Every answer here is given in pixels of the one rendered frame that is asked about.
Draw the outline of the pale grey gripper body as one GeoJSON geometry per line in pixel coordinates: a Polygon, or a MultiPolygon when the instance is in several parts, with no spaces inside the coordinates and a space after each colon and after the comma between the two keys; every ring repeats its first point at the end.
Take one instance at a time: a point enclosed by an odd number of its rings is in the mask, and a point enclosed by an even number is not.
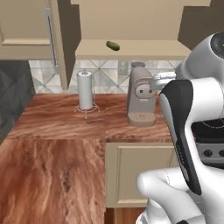
{"type": "Polygon", "coordinates": [[[151,83],[151,89],[154,91],[162,90],[170,81],[176,79],[174,72],[162,72],[154,76],[151,83]]]}

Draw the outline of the black and silver stove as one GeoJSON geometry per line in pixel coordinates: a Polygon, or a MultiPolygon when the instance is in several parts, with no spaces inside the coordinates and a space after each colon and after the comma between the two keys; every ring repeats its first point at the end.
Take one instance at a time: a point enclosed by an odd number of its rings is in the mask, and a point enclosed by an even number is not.
{"type": "Polygon", "coordinates": [[[224,118],[195,122],[192,125],[199,158],[204,165],[224,170],[224,157],[219,151],[224,150],[224,118]],[[205,150],[211,150],[213,155],[206,157],[205,150]]]}

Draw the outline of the white paper towel roll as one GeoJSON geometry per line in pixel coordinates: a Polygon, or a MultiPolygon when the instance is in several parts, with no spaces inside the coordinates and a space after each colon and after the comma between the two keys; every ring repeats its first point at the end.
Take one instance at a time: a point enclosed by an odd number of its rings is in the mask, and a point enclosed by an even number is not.
{"type": "Polygon", "coordinates": [[[77,73],[79,104],[81,109],[93,107],[92,73],[82,70],[77,73]]]}

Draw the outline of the beige open cabinet door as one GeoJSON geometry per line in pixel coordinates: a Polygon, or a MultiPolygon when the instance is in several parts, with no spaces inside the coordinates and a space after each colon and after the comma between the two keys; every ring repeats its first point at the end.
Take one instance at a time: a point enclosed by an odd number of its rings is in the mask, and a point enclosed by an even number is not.
{"type": "Polygon", "coordinates": [[[185,6],[178,41],[192,50],[200,41],[224,32],[224,0],[211,0],[209,6],[185,6]]]}
{"type": "Polygon", "coordinates": [[[61,86],[68,90],[81,42],[80,6],[71,0],[48,0],[51,8],[53,44],[61,86]]]}

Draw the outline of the beige base cupboard door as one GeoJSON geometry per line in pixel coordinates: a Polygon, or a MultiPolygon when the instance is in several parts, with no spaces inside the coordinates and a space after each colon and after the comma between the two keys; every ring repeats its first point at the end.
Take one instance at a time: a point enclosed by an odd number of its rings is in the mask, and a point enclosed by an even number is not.
{"type": "Polygon", "coordinates": [[[145,207],[137,175],[176,165],[172,143],[106,143],[106,207],[145,207]]]}

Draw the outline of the grey coffee machine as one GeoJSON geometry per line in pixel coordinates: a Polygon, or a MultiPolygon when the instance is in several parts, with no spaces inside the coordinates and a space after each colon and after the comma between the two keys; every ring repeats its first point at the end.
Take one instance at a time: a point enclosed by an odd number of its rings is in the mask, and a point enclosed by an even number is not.
{"type": "Polygon", "coordinates": [[[127,96],[127,119],[132,126],[150,127],[156,122],[153,76],[143,62],[132,62],[127,96]]]}

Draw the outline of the green cucumber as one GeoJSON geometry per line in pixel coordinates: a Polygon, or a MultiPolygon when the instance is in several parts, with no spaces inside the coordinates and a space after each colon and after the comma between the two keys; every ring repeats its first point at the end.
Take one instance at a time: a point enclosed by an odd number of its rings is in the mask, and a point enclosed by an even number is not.
{"type": "Polygon", "coordinates": [[[113,51],[119,51],[120,50],[120,46],[112,41],[107,41],[106,42],[106,46],[109,47],[110,49],[112,49],[113,51]]]}

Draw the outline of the beige closed cabinet door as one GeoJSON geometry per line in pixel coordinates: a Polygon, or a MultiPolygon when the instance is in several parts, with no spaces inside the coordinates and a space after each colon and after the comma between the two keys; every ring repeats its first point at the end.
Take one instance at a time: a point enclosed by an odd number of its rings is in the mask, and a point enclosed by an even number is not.
{"type": "Polygon", "coordinates": [[[0,60],[49,60],[48,0],[0,0],[0,60]]]}

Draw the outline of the grey wall outlet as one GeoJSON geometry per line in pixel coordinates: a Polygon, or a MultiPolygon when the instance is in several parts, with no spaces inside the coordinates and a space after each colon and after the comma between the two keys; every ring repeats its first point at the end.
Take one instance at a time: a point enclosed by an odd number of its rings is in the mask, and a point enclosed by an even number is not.
{"type": "Polygon", "coordinates": [[[124,60],[118,61],[118,74],[127,75],[129,73],[129,62],[124,60]]]}

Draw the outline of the beige open wall cabinet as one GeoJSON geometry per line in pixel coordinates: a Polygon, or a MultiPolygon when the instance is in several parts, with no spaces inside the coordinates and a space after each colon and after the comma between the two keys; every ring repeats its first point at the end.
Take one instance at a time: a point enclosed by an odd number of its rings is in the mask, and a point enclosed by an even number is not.
{"type": "Polygon", "coordinates": [[[71,0],[80,6],[80,60],[181,60],[190,50],[178,41],[185,6],[211,0],[71,0]],[[113,51],[112,41],[120,46],[113,51]]]}

